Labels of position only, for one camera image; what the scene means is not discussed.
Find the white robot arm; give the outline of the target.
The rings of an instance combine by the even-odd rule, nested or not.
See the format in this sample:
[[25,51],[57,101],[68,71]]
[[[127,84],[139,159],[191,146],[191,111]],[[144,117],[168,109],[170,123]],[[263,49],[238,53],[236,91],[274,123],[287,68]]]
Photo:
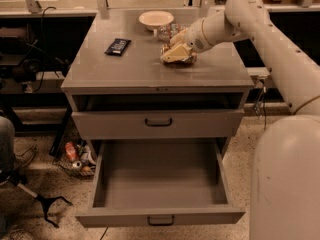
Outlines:
[[223,10],[171,38],[165,63],[248,39],[291,115],[259,139],[251,169],[250,240],[320,240],[320,68],[271,21],[262,0]]

